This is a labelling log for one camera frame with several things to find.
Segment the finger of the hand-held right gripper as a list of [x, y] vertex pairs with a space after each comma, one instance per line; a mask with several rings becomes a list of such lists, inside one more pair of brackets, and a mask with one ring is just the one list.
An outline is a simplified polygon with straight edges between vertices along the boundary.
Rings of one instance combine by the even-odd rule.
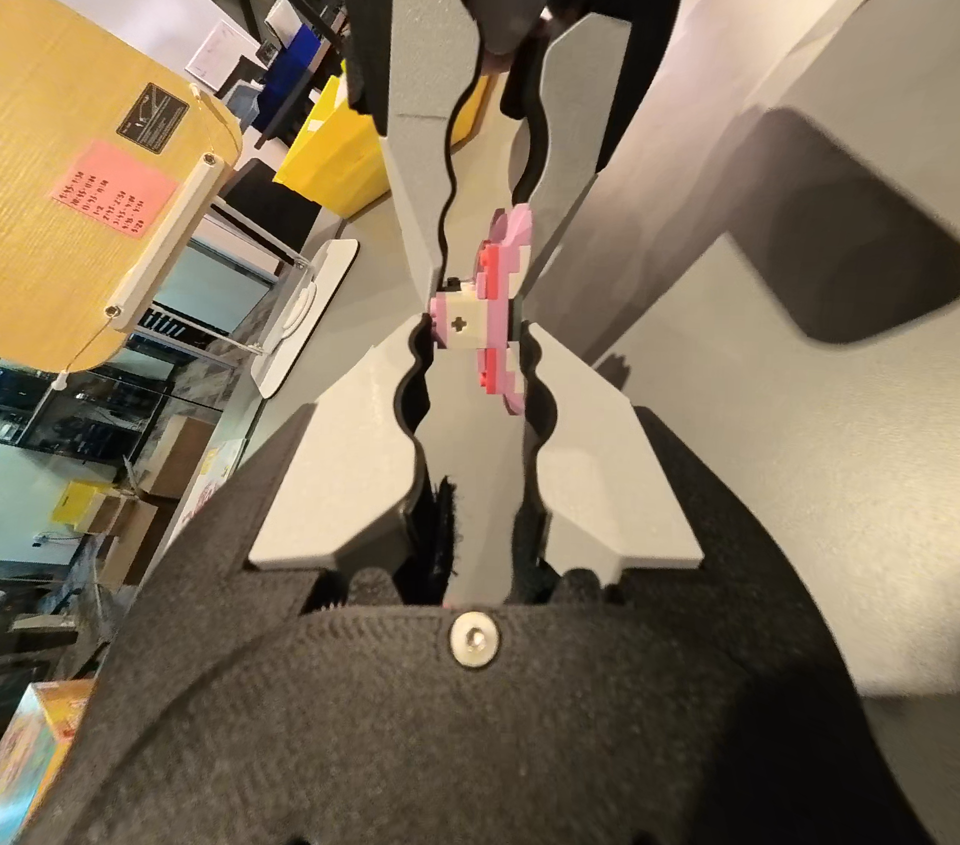
[[513, 55], [501, 111], [521, 121], [510, 152], [510, 201], [529, 207], [525, 297], [546, 270], [596, 181], [632, 32], [629, 21], [589, 11], [542, 11]]
[[450, 137], [479, 77], [478, 26], [462, 0], [392, 0], [387, 132], [380, 139], [414, 291], [436, 294], [455, 194]]

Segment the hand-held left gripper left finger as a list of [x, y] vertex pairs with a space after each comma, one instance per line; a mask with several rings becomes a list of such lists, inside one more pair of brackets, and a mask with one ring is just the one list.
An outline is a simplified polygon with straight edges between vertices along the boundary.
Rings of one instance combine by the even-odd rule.
[[402, 323], [316, 399], [251, 545], [253, 567], [395, 572], [409, 558], [433, 351], [430, 323]]

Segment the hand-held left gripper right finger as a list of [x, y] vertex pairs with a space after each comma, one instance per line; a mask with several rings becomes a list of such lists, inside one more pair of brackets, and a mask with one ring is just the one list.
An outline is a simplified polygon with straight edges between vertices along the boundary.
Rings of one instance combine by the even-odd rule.
[[629, 398], [537, 323], [520, 340], [526, 485], [554, 572], [694, 570], [704, 553]]

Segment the pink toy brick model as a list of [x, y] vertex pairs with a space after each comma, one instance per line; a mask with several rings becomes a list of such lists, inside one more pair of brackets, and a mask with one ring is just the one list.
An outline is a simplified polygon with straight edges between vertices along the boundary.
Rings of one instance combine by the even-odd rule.
[[529, 271], [532, 232], [528, 203], [498, 209], [476, 252], [473, 276], [445, 285], [429, 304], [437, 347], [474, 352], [481, 388], [501, 398], [513, 416], [525, 406], [514, 313]]

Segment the person's right hand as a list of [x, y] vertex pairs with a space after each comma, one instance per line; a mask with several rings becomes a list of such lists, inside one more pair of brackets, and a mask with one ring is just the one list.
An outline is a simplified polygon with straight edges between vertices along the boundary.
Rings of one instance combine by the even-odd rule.
[[549, 0], [467, 0], [481, 36], [481, 76], [510, 69], [521, 45], [539, 27]]

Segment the yellow plastic bin with papers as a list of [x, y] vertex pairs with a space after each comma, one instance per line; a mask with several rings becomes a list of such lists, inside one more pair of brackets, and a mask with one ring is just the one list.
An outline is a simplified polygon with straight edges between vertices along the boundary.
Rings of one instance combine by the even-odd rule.
[[374, 120], [347, 99], [346, 63], [332, 76], [276, 170], [273, 181], [341, 219], [390, 191]]

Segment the blue storage bin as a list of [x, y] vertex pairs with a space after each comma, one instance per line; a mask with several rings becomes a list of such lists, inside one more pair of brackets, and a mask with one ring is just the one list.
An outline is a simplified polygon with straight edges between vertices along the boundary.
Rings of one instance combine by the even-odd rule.
[[258, 114], [252, 128], [259, 143], [280, 139], [304, 106], [329, 42], [302, 24], [273, 60], [257, 98]]

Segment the brown cardboard box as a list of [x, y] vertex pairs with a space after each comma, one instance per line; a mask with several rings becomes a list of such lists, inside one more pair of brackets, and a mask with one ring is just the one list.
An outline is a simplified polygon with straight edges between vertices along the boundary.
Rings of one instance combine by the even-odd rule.
[[214, 423], [186, 415], [174, 415], [137, 473], [137, 489], [154, 498], [179, 500], [204, 458]]

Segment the black label plate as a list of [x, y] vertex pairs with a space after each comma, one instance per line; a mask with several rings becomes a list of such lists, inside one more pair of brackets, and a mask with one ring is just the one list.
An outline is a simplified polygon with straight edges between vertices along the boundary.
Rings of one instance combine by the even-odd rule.
[[159, 156], [177, 131], [189, 103], [156, 83], [147, 83], [115, 129], [129, 143]]

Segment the pink sticky note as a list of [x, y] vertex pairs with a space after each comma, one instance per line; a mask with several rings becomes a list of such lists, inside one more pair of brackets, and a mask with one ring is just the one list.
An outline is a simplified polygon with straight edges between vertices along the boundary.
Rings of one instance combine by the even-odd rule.
[[129, 239], [144, 239], [179, 183], [117, 145], [94, 139], [47, 197]]

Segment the wooden book stand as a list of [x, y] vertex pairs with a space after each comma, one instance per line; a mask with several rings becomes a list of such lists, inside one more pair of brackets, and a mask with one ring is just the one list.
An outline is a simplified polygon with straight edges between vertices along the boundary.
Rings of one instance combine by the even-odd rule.
[[[236, 118], [215, 97], [57, 0], [1, 0], [2, 358], [67, 378], [107, 362], [135, 330], [211, 210], [268, 242], [294, 269], [294, 290], [253, 344], [264, 400], [287, 379], [358, 253], [333, 240], [312, 257], [229, 205], [223, 188], [242, 150]], [[161, 155], [115, 129], [148, 83], [189, 103]], [[142, 239], [50, 200], [94, 140], [115, 144], [178, 182]]]

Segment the orange toy brick box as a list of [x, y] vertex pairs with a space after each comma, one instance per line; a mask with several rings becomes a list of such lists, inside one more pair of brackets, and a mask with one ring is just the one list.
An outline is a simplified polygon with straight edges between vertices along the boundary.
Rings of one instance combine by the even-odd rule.
[[92, 679], [31, 683], [1, 742], [1, 842], [14, 843], [73, 743]]

